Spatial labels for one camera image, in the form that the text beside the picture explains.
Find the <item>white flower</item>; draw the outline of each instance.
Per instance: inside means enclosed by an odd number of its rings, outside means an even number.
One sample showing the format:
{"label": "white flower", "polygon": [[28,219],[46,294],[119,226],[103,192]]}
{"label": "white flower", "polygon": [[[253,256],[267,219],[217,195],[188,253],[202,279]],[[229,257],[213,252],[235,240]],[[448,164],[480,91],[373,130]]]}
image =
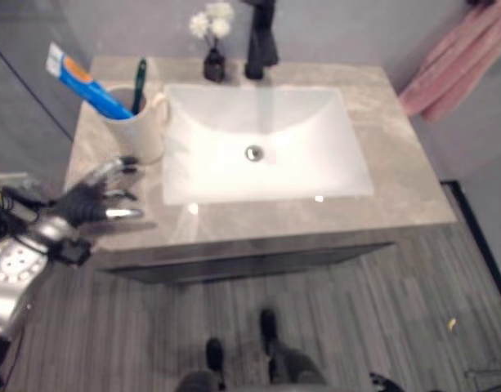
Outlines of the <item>white flower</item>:
{"label": "white flower", "polygon": [[211,2],[207,4],[207,15],[211,19],[231,22],[234,19],[234,8],[228,2]]}
{"label": "white flower", "polygon": [[230,32],[230,24],[225,19],[214,19],[212,21],[212,34],[217,39],[224,38]]}
{"label": "white flower", "polygon": [[207,35],[209,26],[210,23],[207,14],[204,12],[200,12],[190,18],[190,32],[197,38],[203,39]]}

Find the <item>blue toothpaste tube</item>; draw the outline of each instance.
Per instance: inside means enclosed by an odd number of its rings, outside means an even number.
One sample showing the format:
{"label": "blue toothpaste tube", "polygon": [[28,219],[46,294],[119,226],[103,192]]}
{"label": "blue toothpaste tube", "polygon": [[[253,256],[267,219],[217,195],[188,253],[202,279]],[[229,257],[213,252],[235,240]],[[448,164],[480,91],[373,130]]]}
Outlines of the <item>blue toothpaste tube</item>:
{"label": "blue toothpaste tube", "polygon": [[48,49],[47,72],[60,79],[65,85],[81,96],[99,113],[113,120],[134,117],[109,94],[94,78],[71,57],[68,57],[54,42]]}

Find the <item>vanity countertop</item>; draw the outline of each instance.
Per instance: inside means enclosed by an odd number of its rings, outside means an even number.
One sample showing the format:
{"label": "vanity countertop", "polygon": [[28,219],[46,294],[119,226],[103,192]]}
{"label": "vanity countertop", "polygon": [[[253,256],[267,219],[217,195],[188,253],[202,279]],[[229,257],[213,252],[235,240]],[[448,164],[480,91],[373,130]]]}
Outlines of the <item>vanity countertop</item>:
{"label": "vanity countertop", "polygon": [[[98,56],[92,75],[106,87],[132,85],[138,57]],[[145,92],[165,83],[208,84],[201,60],[148,58]],[[231,63],[230,85],[251,85],[243,63]],[[414,129],[403,113],[387,75],[375,66],[282,63],[270,70],[274,86],[338,87],[374,184],[364,197],[283,200],[187,206],[163,205],[162,162],[143,168],[132,188],[145,211],[142,220],[108,227],[98,250],[131,251],[253,238],[357,232],[455,221]],[[66,177],[70,186],[119,149],[105,124],[83,103]]]}

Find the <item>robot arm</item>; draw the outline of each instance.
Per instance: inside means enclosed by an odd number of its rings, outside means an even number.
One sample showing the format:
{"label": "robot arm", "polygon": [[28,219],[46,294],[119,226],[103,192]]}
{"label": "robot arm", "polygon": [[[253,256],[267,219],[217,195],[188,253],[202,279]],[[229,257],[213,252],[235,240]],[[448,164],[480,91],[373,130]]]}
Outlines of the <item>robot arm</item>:
{"label": "robot arm", "polygon": [[[135,165],[136,159],[130,157],[103,164],[63,195],[38,223],[23,234],[0,241],[0,366],[32,308],[37,288],[49,275],[51,263],[75,243],[78,227],[142,216],[139,210],[109,208],[102,203],[107,195],[134,198],[124,190],[107,191],[106,183],[122,173],[134,172]],[[78,264],[89,256],[90,252],[84,252]]]}

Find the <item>shoe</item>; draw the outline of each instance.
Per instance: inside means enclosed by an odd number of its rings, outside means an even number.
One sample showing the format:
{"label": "shoe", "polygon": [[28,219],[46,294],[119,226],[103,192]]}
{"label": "shoe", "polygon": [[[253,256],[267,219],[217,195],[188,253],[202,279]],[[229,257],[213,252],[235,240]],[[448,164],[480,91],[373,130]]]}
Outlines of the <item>shoe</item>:
{"label": "shoe", "polygon": [[261,311],[259,318],[259,327],[261,328],[261,339],[263,349],[266,355],[271,356],[271,344],[278,340],[277,336],[277,318],[274,310],[265,308]]}
{"label": "shoe", "polygon": [[223,360],[225,353],[221,341],[215,337],[208,339],[207,347],[207,366],[216,373],[223,373]]}
{"label": "shoe", "polygon": [[370,373],[370,380],[374,384],[376,392],[404,392],[394,381],[376,373]]}

